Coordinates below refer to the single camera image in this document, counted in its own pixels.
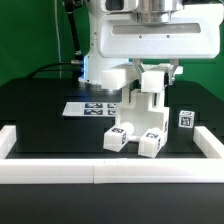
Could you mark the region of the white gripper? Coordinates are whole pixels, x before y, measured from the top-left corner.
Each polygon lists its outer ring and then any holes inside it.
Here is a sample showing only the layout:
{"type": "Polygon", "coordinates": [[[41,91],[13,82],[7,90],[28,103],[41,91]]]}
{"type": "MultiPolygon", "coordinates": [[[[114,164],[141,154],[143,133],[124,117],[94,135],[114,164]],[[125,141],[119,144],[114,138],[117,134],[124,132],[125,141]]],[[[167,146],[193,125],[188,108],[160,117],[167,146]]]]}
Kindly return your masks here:
{"type": "Polygon", "coordinates": [[[175,81],[178,59],[215,58],[220,51],[222,4],[186,5],[165,24],[141,24],[137,14],[104,14],[98,28],[102,57],[129,58],[139,79],[145,72],[140,59],[171,59],[169,84],[175,81]]]}

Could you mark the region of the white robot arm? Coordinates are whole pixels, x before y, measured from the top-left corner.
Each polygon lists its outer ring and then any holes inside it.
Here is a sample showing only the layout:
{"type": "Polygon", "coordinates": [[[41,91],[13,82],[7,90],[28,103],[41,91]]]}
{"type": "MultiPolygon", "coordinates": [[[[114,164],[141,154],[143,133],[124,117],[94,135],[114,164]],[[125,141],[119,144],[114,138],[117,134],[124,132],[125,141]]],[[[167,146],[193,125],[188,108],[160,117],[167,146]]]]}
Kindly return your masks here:
{"type": "Polygon", "coordinates": [[[180,59],[214,58],[220,51],[221,3],[186,0],[85,0],[90,51],[84,80],[119,90],[137,80],[160,93],[180,59]]]}

